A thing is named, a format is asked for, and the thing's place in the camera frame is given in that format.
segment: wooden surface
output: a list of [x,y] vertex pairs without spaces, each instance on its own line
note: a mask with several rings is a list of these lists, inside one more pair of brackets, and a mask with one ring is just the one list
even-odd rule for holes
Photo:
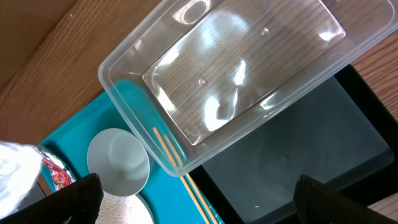
[[0,0],[0,90],[75,0]]
[[[99,95],[99,64],[158,2],[78,0],[0,92],[0,139],[38,144]],[[398,32],[354,63],[395,118],[397,47]],[[398,196],[373,209],[397,218]]]

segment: clear plastic container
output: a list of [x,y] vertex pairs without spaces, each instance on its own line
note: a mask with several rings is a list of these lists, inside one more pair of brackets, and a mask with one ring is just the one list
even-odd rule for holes
[[[396,6],[398,0],[164,0],[98,76],[144,147],[181,176],[395,31]],[[169,159],[164,147],[171,145],[182,164]]]

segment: black surface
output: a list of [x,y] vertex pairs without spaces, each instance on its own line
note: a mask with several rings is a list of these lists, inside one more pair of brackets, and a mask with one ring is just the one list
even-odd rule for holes
[[[398,125],[395,119],[351,65],[338,72],[335,78],[387,142],[396,157]],[[398,162],[394,158],[386,168],[343,188],[341,193],[356,202],[370,205],[398,191],[398,175],[395,175],[397,170]],[[199,167],[190,174],[225,223],[243,223],[204,168]],[[297,216],[291,215],[279,223],[298,222]]]
[[301,224],[398,224],[307,175],[297,181],[294,204]]
[[330,78],[202,166],[244,223],[274,223],[295,212],[300,175],[339,190],[393,160],[385,140]]

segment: chopsticks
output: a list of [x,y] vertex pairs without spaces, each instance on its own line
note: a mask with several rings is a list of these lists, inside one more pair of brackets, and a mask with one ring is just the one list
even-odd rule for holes
[[[170,153],[166,143],[164,142],[164,140],[163,140],[162,136],[160,135],[159,131],[157,130],[157,128],[154,127],[153,131],[154,131],[157,139],[159,140],[160,144],[162,145],[164,151],[166,152],[166,155],[169,158],[170,162],[172,163],[173,166],[177,167],[177,163],[175,162],[175,159],[174,159],[173,155]],[[175,158],[177,159],[178,166],[182,167],[183,166],[182,159],[181,159],[180,155],[178,154],[177,150],[175,150],[175,148],[174,148],[172,142],[170,141],[169,137],[165,134],[164,138],[166,139],[167,144],[170,146]],[[199,210],[199,213],[202,216],[202,218],[204,219],[204,221],[206,222],[206,224],[210,224],[210,221],[209,221],[206,213],[203,211],[203,208],[201,207],[201,205],[200,205],[198,199],[196,198],[195,194],[192,192],[192,189],[190,188],[188,182],[193,187],[193,190],[197,194],[201,204],[204,206],[207,214],[209,214],[213,224],[217,224],[218,222],[217,222],[216,217],[214,216],[213,212],[210,210],[209,205],[206,203],[206,200],[203,198],[198,186],[195,184],[195,182],[193,181],[191,176],[189,174],[186,174],[184,177],[180,177],[180,179],[181,179],[182,184],[184,185],[184,187],[187,189],[189,196],[191,196],[191,199],[193,200],[193,203],[195,204],[195,206]]]

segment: white cup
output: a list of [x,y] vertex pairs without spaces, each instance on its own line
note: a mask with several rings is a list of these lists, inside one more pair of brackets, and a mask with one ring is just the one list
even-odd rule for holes
[[87,166],[101,179],[103,190],[115,196],[130,196],[142,190],[149,173],[149,156],[131,133],[117,128],[98,133],[87,152]]

